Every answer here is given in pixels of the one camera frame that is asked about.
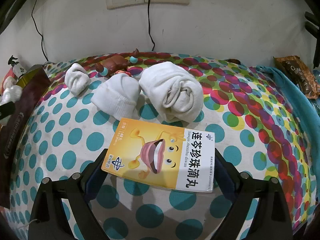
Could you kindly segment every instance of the rolled white sock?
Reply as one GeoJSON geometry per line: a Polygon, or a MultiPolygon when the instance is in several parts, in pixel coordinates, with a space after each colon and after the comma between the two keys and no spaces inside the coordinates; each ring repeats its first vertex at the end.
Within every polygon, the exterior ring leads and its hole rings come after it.
{"type": "Polygon", "coordinates": [[[201,84],[172,62],[153,65],[142,72],[139,84],[166,122],[193,122],[203,107],[201,84]]]}
{"type": "Polygon", "coordinates": [[[119,73],[98,86],[91,102],[117,120],[131,118],[140,92],[138,81],[125,73],[119,73]]]}
{"type": "Polygon", "coordinates": [[[66,72],[64,82],[75,96],[79,95],[90,84],[90,78],[81,65],[74,63],[66,72]]]}

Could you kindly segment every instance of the black cable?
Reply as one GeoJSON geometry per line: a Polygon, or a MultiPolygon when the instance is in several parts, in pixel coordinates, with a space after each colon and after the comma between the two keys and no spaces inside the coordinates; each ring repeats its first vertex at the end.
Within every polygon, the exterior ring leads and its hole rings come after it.
{"type": "Polygon", "coordinates": [[[33,22],[34,22],[34,24],[35,24],[35,27],[36,27],[37,32],[38,32],[39,35],[41,36],[41,49],[42,49],[42,53],[43,53],[45,59],[46,59],[47,61],[49,61],[49,60],[48,60],[48,57],[47,57],[47,55],[44,53],[44,49],[43,49],[44,37],[43,37],[43,35],[38,31],[38,27],[37,27],[36,21],[35,21],[35,19],[34,19],[34,17],[33,17],[33,11],[35,10],[36,3],[37,3],[37,0],[35,1],[35,5],[33,6],[33,9],[32,9],[32,12],[31,12],[31,17],[32,17],[32,19],[33,19],[33,22]]]}
{"type": "Polygon", "coordinates": [[[152,47],[152,51],[153,51],[155,49],[156,44],[153,41],[153,38],[152,38],[151,33],[150,33],[150,30],[151,30],[151,26],[150,26],[150,1],[151,0],[148,0],[148,22],[149,22],[149,36],[150,36],[150,39],[151,39],[151,41],[153,43],[153,47],[152,47]]]}

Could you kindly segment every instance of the teal polka dot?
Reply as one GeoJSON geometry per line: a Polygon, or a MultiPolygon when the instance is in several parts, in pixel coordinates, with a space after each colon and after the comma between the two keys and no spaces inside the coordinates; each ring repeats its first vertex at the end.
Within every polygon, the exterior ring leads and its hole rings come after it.
{"type": "Polygon", "coordinates": [[[249,232],[249,228],[247,228],[245,231],[243,231],[243,233],[242,233],[242,234],[241,234],[241,236],[240,236],[240,240],[242,240],[242,239],[246,238],[246,237],[247,237],[248,232],[249,232]]]}
{"type": "Polygon", "coordinates": [[[24,217],[23,217],[23,215],[22,215],[21,212],[19,212],[19,219],[20,219],[20,221],[21,221],[22,224],[25,224],[25,223],[26,223],[26,221],[24,220],[24,217]]]}
{"type": "Polygon", "coordinates": [[[141,196],[145,194],[149,189],[149,185],[147,184],[135,182],[128,179],[124,179],[123,185],[125,190],[133,196],[141,196]]]}
{"type": "Polygon", "coordinates": [[[179,192],[172,190],[169,195],[170,204],[177,210],[188,210],[196,203],[195,193],[179,192]]]}
{"type": "Polygon", "coordinates": [[[103,125],[105,124],[110,118],[109,114],[106,114],[103,111],[98,111],[94,116],[93,116],[93,123],[95,125],[103,125]]]}
{"type": "Polygon", "coordinates": [[[127,225],[119,218],[108,218],[103,223],[103,230],[108,237],[113,239],[123,239],[128,233],[127,225]]]}
{"type": "Polygon", "coordinates": [[[28,144],[26,145],[26,147],[24,148],[24,154],[25,154],[26,156],[28,156],[28,155],[30,154],[30,152],[31,152],[31,144],[28,143],[28,144]]]}
{"type": "Polygon", "coordinates": [[[210,214],[214,218],[223,218],[231,207],[231,201],[226,199],[224,195],[220,195],[212,200],[210,204],[210,214]]]}
{"type": "Polygon", "coordinates": [[[20,159],[20,160],[19,160],[19,171],[22,171],[22,170],[23,170],[23,167],[24,167],[24,160],[23,160],[23,159],[20,159]]]}
{"type": "Polygon", "coordinates": [[[199,220],[187,219],[176,227],[176,236],[180,240],[195,240],[202,233],[203,227],[199,220]]]}
{"type": "Polygon", "coordinates": [[[17,177],[16,177],[16,186],[17,186],[17,188],[19,188],[20,187],[20,176],[19,175],[17,175],[17,177]]]}
{"type": "Polygon", "coordinates": [[[77,97],[73,97],[73,98],[69,99],[69,101],[67,102],[67,108],[73,107],[77,102],[78,102],[77,97]]]}
{"type": "Polygon", "coordinates": [[[94,90],[94,89],[96,89],[101,83],[102,83],[101,80],[93,81],[93,82],[90,84],[89,89],[94,90]]]}
{"type": "Polygon", "coordinates": [[[25,190],[21,193],[22,201],[27,205],[28,204],[28,194],[25,190]]]}
{"type": "Polygon", "coordinates": [[[39,145],[39,154],[40,155],[44,155],[45,152],[47,151],[47,149],[48,149],[48,142],[47,141],[43,141],[39,145]]]}
{"type": "Polygon", "coordinates": [[[84,108],[81,109],[75,117],[76,122],[83,122],[84,120],[86,120],[89,116],[89,110],[84,108]]]}
{"type": "Polygon", "coordinates": [[[44,106],[41,106],[37,112],[37,115],[40,115],[44,110],[44,106]]]}
{"type": "Polygon", "coordinates": [[[26,220],[28,221],[28,222],[30,222],[30,213],[29,213],[29,211],[28,210],[26,210],[25,212],[24,212],[24,216],[26,217],[26,220]]]}
{"type": "Polygon", "coordinates": [[[104,208],[114,208],[119,203],[119,194],[114,187],[103,185],[98,192],[97,201],[104,208]]]}
{"type": "Polygon", "coordinates": [[[70,170],[75,166],[76,160],[76,154],[73,151],[67,151],[62,157],[62,166],[66,170],[70,170]]]}
{"type": "Polygon", "coordinates": [[[45,113],[41,116],[40,122],[41,122],[41,123],[44,123],[44,122],[47,120],[48,116],[49,116],[49,112],[45,112],[45,113]]]}
{"type": "Polygon", "coordinates": [[[38,167],[35,173],[35,180],[37,183],[41,183],[42,179],[43,179],[43,170],[40,167],[38,167]]]}
{"type": "Polygon", "coordinates": [[[76,237],[77,237],[79,240],[84,240],[84,238],[83,238],[83,236],[82,236],[82,234],[81,234],[81,232],[80,232],[80,229],[79,229],[79,227],[78,227],[77,224],[74,225],[73,231],[74,231],[76,237]]]}
{"type": "Polygon", "coordinates": [[[22,140],[21,140],[21,144],[22,144],[22,145],[25,145],[25,144],[27,143],[27,141],[28,141],[28,135],[25,134],[25,135],[23,136],[22,140]]]}
{"type": "Polygon", "coordinates": [[[77,144],[82,138],[82,130],[80,128],[74,128],[68,135],[68,142],[72,145],[77,144]]]}
{"type": "Polygon", "coordinates": [[[201,122],[204,119],[204,112],[201,110],[198,117],[193,122],[201,122]]]}
{"type": "Polygon", "coordinates": [[[66,98],[70,94],[70,90],[66,90],[60,95],[60,99],[66,98]]]}
{"type": "Polygon", "coordinates": [[[34,133],[35,130],[37,129],[38,124],[36,122],[34,122],[31,127],[30,127],[30,133],[34,133]]]}
{"type": "Polygon", "coordinates": [[[70,113],[68,113],[68,112],[64,113],[59,119],[59,124],[60,125],[67,124],[69,122],[69,120],[70,120],[70,117],[71,117],[70,113]]]}
{"type": "Polygon", "coordinates": [[[112,125],[112,129],[114,132],[116,132],[117,128],[118,128],[118,125],[119,125],[119,121],[118,120],[115,120],[113,125],[112,125]]]}
{"type": "Polygon", "coordinates": [[[267,158],[263,152],[256,152],[253,156],[253,165],[258,171],[263,171],[267,166],[267,158]]]}
{"type": "Polygon", "coordinates": [[[53,108],[52,113],[53,113],[53,114],[59,113],[60,110],[61,110],[61,108],[62,108],[62,103],[57,104],[57,105],[53,108]]]}
{"type": "Polygon", "coordinates": [[[29,159],[29,167],[33,169],[36,166],[36,162],[37,162],[37,156],[35,154],[31,155],[29,159]]]}
{"type": "Polygon", "coordinates": [[[258,206],[258,201],[256,199],[253,199],[252,202],[251,202],[251,206],[250,206],[250,209],[248,211],[248,214],[247,214],[247,217],[246,217],[245,220],[253,219],[254,214],[256,212],[256,209],[257,209],[257,206],[258,206]]]}
{"type": "Polygon", "coordinates": [[[38,143],[41,139],[42,136],[42,132],[39,130],[35,133],[35,135],[33,136],[33,142],[34,143],[38,143]]]}
{"type": "Polygon", "coordinates": [[[21,204],[20,196],[18,193],[16,193],[16,203],[18,206],[20,206],[20,204],[21,204]]]}
{"type": "Polygon", "coordinates": [[[44,130],[45,130],[46,132],[51,132],[52,129],[54,128],[54,125],[55,125],[55,121],[54,121],[54,120],[50,120],[50,121],[47,122],[47,124],[45,125],[44,130]]]}
{"type": "Polygon", "coordinates": [[[234,166],[237,166],[241,162],[242,158],[239,148],[233,145],[225,148],[223,157],[227,162],[232,163],[234,166]]]}
{"type": "Polygon", "coordinates": [[[10,197],[10,203],[11,203],[11,206],[12,207],[15,207],[16,206],[16,202],[14,201],[14,197],[11,195],[10,197]]]}
{"type": "Polygon", "coordinates": [[[66,214],[67,219],[70,220],[70,210],[69,210],[67,204],[62,202],[62,205],[63,205],[63,209],[64,209],[64,212],[66,214]]]}
{"type": "Polygon", "coordinates": [[[89,163],[93,163],[93,161],[85,161],[84,163],[82,163],[80,167],[80,172],[84,171],[84,169],[88,166],[89,163]]]}
{"type": "Polygon", "coordinates": [[[93,93],[87,94],[82,98],[82,104],[87,105],[91,103],[91,98],[93,96],[93,93]]]}
{"type": "Polygon", "coordinates": [[[51,98],[50,101],[48,102],[48,106],[52,106],[55,102],[57,101],[57,98],[51,98]]]}
{"type": "Polygon", "coordinates": [[[139,110],[139,115],[146,120],[156,118],[159,114],[152,104],[143,105],[139,110]]]}
{"type": "Polygon", "coordinates": [[[214,140],[215,142],[221,142],[224,139],[224,129],[215,123],[209,124],[205,131],[207,132],[214,132],[214,140]]]}
{"type": "Polygon", "coordinates": [[[27,186],[27,185],[29,184],[29,181],[30,181],[29,172],[28,172],[28,171],[25,171],[25,172],[23,173],[23,184],[27,186]]]}
{"type": "Polygon", "coordinates": [[[61,131],[56,132],[52,137],[52,145],[57,147],[62,143],[63,133],[61,131]]]}
{"type": "Polygon", "coordinates": [[[99,132],[94,132],[90,134],[87,138],[87,148],[94,152],[99,150],[104,143],[104,136],[99,132]]]}
{"type": "Polygon", "coordinates": [[[136,220],[144,228],[156,228],[161,225],[163,219],[161,208],[153,204],[142,205],[136,212],[136,220]]]}
{"type": "Polygon", "coordinates": [[[47,157],[47,160],[45,162],[45,166],[47,167],[48,171],[53,171],[57,166],[57,157],[54,154],[50,154],[47,157]]]}

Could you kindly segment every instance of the polka dot bedsheet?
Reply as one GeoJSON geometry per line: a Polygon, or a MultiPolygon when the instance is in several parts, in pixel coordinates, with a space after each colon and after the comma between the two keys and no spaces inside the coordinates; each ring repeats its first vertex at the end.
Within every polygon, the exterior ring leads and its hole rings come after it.
{"type": "MultiPolygon", "coordinates": [[[[11,210],[5,210],[20,239],[27,239],[41,180],[67,179],[83,171],[111,142],[119,121],[90,102],[95,89],[105,81],[95,71],[95,64],[111,56],[78,60],[91,78],[78,97],[64,84],[65,72],[75,60],[49,62],[44,67],[52,85],[21,136],[12,166],[11,210]]],[[[171,125],[215,132],[217,149],[238,171],[247,171],[257,179],[274,176],[280,180],[293,228],[309,220],[316,198],[309,143],[274,82],[254,67],[185,54],[141,53],[129,71],[139,79],[144,68],[163,61],[189,71],[204,92],[204,107],[194,122],[171,125]]],[[[167,124],[143,92],[133,118],[167,124]]],[[[254,199],[238,239],[246,236],[257,204],[254,199]]],[[[108,176],[89,206],[111,239],[193,240],[210,239],[231,203],[216,183],[211,194],[195,194],[108,176]]],[[[82,240],[67,200],[63,200],[63,207],[75,237],[82,240]]]]}

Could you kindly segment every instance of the logo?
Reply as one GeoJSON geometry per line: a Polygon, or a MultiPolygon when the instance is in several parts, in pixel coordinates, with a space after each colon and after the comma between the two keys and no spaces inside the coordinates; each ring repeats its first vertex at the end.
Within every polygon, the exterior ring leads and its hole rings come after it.
{"type": "Polygon", "coordinates": [[[115,160],[112,161],[111,163],[113,164],[113,168],[118,171],[121,167],[124,167],[124,164],[121,165],[121,161],[122,159],[120,159],[119,157],[115,160]]]}

